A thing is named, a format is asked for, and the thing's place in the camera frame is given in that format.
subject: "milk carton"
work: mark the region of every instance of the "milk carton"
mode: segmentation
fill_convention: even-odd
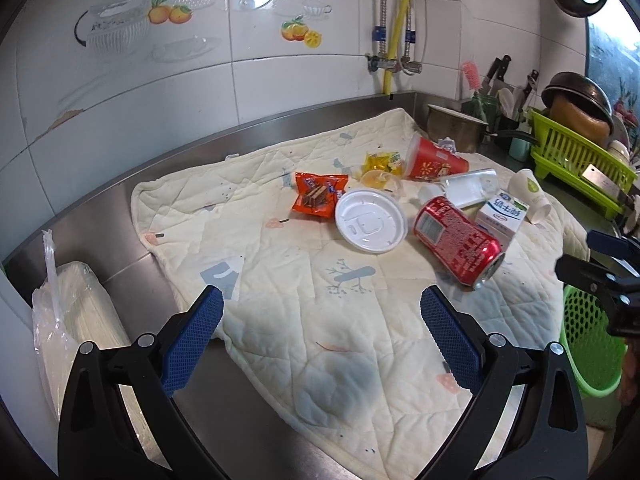
[[[516,235],[524,220],[529,206],[507,192],[500,190],[482,206],[476,216],[476,224],[494,236],[507,250],[511,239]]]

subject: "brown bowl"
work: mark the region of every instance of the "brown bowl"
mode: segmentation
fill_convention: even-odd
[[[562,92],[575,106],[587,115],[609,125],[609,134],[613,133],[611,103],[597,83],[575,72],[559,72],[551,79],[540,97],[547,108],[551,108],[558,92]]]

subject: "yellow candy wrapper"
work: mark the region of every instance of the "yellow candy wrapper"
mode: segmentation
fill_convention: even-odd
[[[371,170],[382,170],[395,176],[402,176],[402,158],[398,152],[381,152],[369,155],[362,166],[362,174]]]

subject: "green basket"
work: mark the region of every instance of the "green basket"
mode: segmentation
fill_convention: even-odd
[[[531,147],[531,156],[536,163],[535,175],[544,179],[549,173],[580,191],[602,206],[605,218],[611,220],[622,213],[622,204],[582,179],[589,164],[593,164],[607,175],[614,184],[627,193],[636,179],[634,171],[580,134],[533,110],[530,111],[539,146]]]
[[[560,342],[566,349],[578,387],[591,397],[613,393],[622,375],[626,345],[606,329],[607,315],[598,306],[598,298],[567,285]]]

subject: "stainless steel counter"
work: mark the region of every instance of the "stainless steel counter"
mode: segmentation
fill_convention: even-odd
[[[225,130],[135,168],[70,206],[44,227],[52,228],[57,263],[87,263],[113,299],[130,338],[157,332],[177,311],[168,282],[153,256],[139,242],[129,201],[136,184],[174,171],[249,153],[283,140],[340,128],[402,107],[418,124],[428,104],[457,103],[404,92],[330,103]],[[484,155],[517,171],[523,165],[494,144]],[[587,199],[558,181],[542,183],[587,229],[613,233],[610,222]],[[27,300],[46,276],[40,230],[8,258],[9,279]],[[175,402],[212,457],[231,478],[337,480],[356,477],[291,429],[251,386],[219,340],[209,343],[188,386]]]

